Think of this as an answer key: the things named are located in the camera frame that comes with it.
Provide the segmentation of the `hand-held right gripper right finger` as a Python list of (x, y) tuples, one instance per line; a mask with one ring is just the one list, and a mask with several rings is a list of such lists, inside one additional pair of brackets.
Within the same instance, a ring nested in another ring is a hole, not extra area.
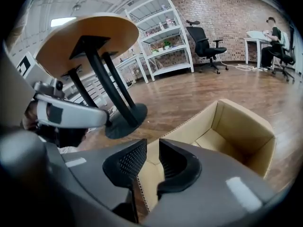
[(164, 181), (157, 186), (158, 199), (167, 193), (182, 192), (196, 182), (202, 172), (199, 159), (166, 139), (159, 140), (159, 160)]

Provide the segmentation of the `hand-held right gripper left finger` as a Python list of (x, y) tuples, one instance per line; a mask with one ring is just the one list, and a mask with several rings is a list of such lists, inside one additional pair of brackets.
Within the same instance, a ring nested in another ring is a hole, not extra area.
[(116, 187), (127, 189), (126, 200), (113, 212), (133, 223), (138, 223), (134, 197), (134, 182), (147, 158), (147, 139), (132, 140), (118, 145), (118, 150), (105, 159), (103, 171)]

